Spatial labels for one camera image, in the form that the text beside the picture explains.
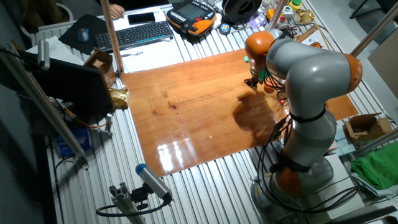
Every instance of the paper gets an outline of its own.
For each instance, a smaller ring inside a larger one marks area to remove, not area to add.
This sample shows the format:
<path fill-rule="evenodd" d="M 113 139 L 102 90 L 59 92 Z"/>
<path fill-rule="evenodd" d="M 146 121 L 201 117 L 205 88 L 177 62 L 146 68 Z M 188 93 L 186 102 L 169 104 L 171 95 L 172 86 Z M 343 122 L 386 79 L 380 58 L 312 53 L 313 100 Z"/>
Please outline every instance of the paper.
<path fill-rule="evenodd" d="M 335 142 L 337 144 L 337 149 L 335 150 L 337 156 L 343 156 L 345 154 L 355 151 L 355 147 L 351 142 L 348 142 L 347 137 L 344 133 L 342 126 L 337 126 Z"/>
<path fill-rule="evenodd" d="M 319 30 L 315 31 L 313 34 L 309 35 L 305 40 L 303 40 L 302 44 L 312 45 L 314 47 L 319 47 L 325 50 L 329 50 L 328 46 L 325 43 L 325 40 L 322 37 L 322 34 Z"/>
<path fill-rule="evenodd" d="M 134 12 L 134 13 L 123 15 L 123 17 L 120 17 L 119 19 L 116 19 L 113 21 L 113 27 L 117 31 L 117 30 L 127 29 L 130 27 L 141 26 L 142 24 L 130 25 L 128 15 L 142 14 L 142 13 L 148 13 L 148 12 L 154 13 L 155 22 L 166 21 L 166 15 L 164 14 L 164 12 L 162 10 L 160 10 L 159 7 L 150 7 L 147 9 L 143 9 L 139 12 Z"/>
<path fill-rule="evenodd" d="M 127 54 L 131 54 L 131 56 L 123 57 L 123 55 Z M 121 51 L 121 55 L 124 69 L 128 73 L 183 62 L 180 50 L 174 39 L 163 39 L 160 42 L 134 47 L 129 50 L 123 50 Z"/>
<path fill-rule="evenodd" d="M 61 60 L 64 62 L 74 63 L 76 65 L 83 65 L 83 61 L 80 58 L 73 55 L 67 47 L 58 40 L 57 36 L 45 39 L 49 43 L 50 58 Z M 32 47 L 26 52 L 37 54 L 37 46 Z"/>

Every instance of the green cloth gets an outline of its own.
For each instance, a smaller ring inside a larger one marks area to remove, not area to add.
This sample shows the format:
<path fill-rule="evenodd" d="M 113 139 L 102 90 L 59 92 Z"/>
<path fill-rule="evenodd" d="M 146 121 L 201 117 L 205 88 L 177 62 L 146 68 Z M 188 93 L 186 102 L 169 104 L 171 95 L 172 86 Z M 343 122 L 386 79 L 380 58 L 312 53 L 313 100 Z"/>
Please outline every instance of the green cloth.
<path fill-rule="evenodd" d="M 398 184 L 398 142 L 353 161 L 351 170 L 376 190 Z"/>

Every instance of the small box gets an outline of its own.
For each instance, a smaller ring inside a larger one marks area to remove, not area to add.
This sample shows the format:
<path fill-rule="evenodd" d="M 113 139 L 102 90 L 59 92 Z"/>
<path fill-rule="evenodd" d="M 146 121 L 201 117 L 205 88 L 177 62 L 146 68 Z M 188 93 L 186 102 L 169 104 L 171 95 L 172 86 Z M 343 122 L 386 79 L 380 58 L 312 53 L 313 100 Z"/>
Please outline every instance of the small box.
<path fill-rule="evenodd" d="M 302 5 L 303 5 L 303 3 L 301 2 L 301 0 L 291 0 L 289 2 L 289 6 L 291 6 L 294 11 L 296 11 L 297 9 L 300 9 L 300 7 Z"/>
<path fill-rule="evenodd" d="M 379 114 L 381 113 L 358 115 L 345 122 L 343 129 L 349 140 L 362 144 L 392 131 L 389 119 L 377 119 Z"/>
<path fill-rule="evenodd" d="M 284 16 L 282 16 L 281 18 L 279 18 L 277 24 L 276 24 L 276 28 L 277 29 L 286 29 L 288 28 L 289 23 L 287 22 L 286 18 Z"/>
<path fill-rule="evenodd" d="M 285 6 L 284 10 L 282 11 L 282 14 L 284 15 L 284 17 L 288 18 L 293 18 L 294 16 L 294 11 L 290 6 Z"/>
<path fill-rule="evenodd" d="M 271 21 L 272 16 L 274 16 L 274 12 L 275 12 L 275 9 L 270 9 L 270 10 L 267 11 L 267 19 L 268 19 L 269 21 Z"/>
<path fill-rule="evenodd" d="M 113 86 L 116 81 L 116 75 L 113 70 L 112 56 L 98 49 L 94 49 L 94 53 L 84 63 L 84 67 L 94 68 L 103 74 L 108 88 Z"/>

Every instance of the keyboard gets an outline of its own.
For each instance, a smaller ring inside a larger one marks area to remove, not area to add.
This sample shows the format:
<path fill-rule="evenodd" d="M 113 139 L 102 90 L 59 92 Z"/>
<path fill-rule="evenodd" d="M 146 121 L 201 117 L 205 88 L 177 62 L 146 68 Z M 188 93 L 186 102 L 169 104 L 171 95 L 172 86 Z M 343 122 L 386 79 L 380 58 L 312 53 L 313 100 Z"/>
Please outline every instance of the keyboard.
<path fill-rule="evenodd" d="M 135 45 L 142 45 L 159 39 L 173 37 L 173 32 L 166 21 L 153 22 L 124 30 L 116 31 L 120 50 L 125 50 Z M 109 34 L 98 34 L 94 36 L 95 44 L 99 50 L 112 52 Z"/>

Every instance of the small bottle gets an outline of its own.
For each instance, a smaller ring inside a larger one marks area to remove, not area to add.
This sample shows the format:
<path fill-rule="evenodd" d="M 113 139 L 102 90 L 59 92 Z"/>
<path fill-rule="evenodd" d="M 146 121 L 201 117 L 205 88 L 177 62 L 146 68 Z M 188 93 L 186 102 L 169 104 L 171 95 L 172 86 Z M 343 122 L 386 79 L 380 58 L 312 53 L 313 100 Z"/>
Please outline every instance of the small bottle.
<path fill-rule="evenodd" d="M 262 0 L 261 6 L 263 7 L 263 11 L 268 10 L 269 4 L 271 3 L 271 0 Z"/>
<path fill-rule="evenodd" d="M 293 11 L 296 11 L 297 9 L 300 9 L 303 3 L 301 2 L 301 0 L 291 0 L 289 2 L 289 5 L 293 8 Z"/>

